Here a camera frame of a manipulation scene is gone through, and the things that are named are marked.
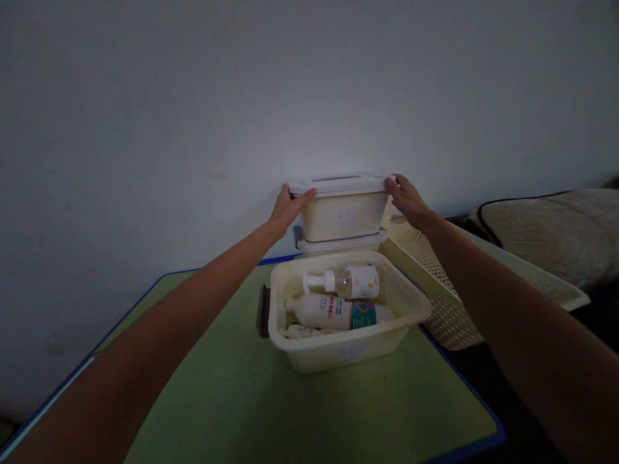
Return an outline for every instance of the plastic storage box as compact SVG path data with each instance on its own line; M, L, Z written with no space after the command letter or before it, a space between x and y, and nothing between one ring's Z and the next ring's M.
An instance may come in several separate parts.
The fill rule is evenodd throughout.
M378 251L380 244L388 238L387 231L381 227L377 233L364 235L363 237L340 238L338 240L327 240L326 242L299 240L297 241L297 248L303 252L304 258L362 249Z
M442 347L454 351L483 342L426 236L403 220L392 223L386 220L383 226L387 228L389 240L381 245L380 252L408 278L421 285L430 298L432 315L424 322L424 327L432 337ZM589 297L573 285L459 227L453 227L566 311L589 303Z
M283 333L290 316L284 309L289 297L303 294L302 277L306 271L321 273L349 261L374 263L381 280L378 304L390 306L395 320L336 334L301 340L289 340ZM273 344L288 354L295 371L302 374L383 356L395 350L409 328L426 320L431 313L430 301L389 260L376 251L349 251L287 261L271 272L269 337Z
M294 197L317 189L301 213L305 239L323 242L377 233L388 197L384 181L385 176L368 173L291 180Z

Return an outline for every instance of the person's right arm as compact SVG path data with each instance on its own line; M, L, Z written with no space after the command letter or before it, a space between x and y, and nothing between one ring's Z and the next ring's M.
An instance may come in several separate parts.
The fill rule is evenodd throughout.
M619 356L429 209L406 177L385 185L429 240L507 380L563 455L617 462Z

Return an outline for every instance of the green tabletop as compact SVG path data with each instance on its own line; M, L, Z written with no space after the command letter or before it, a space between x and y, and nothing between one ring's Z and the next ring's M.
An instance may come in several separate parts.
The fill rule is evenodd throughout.
M255 326L273 266L254 270L181 363L128 463L452 460L472 443L502 440L500 424L418 328L383 358L293 371ZM163 276L100 349L190 275Z

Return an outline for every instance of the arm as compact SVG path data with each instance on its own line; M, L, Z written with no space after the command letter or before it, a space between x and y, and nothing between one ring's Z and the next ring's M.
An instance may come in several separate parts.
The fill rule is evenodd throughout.
M402 175L393 204L432 245L501 370L571 461L616 461L619 356L430 210Z
M315 191L277 197L267 223L204 266L116 338L7 462L122 463L177 366Z

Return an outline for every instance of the perforated basket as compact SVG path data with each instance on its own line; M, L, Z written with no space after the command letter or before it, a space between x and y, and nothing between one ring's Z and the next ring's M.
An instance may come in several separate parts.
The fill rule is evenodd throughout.
M447 277L426 236L407 222L383 222L389 233L380 253L426 292L432 315L424 327L442 347L457 351L484 341L467 314L456 289ZM589 297L573 285L500 249L459 227L458 232L504 264L531 285L560 304L566 311L589 303Z

